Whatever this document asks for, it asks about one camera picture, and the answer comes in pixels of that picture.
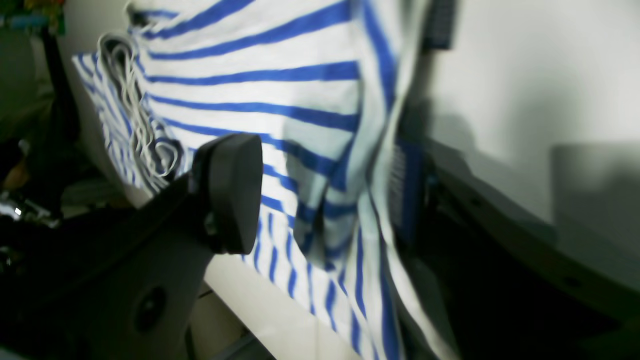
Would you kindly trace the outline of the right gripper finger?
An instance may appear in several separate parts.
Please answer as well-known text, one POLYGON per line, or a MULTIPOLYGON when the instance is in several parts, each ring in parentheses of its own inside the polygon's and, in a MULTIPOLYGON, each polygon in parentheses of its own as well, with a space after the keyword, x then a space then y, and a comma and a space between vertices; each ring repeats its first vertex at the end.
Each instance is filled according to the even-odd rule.
POLYGON ((29 240, 1 273, 1 358, 171 360, 213 257, 254 248, 263 168, 258 135, 218 137, 127 219, 29 240))

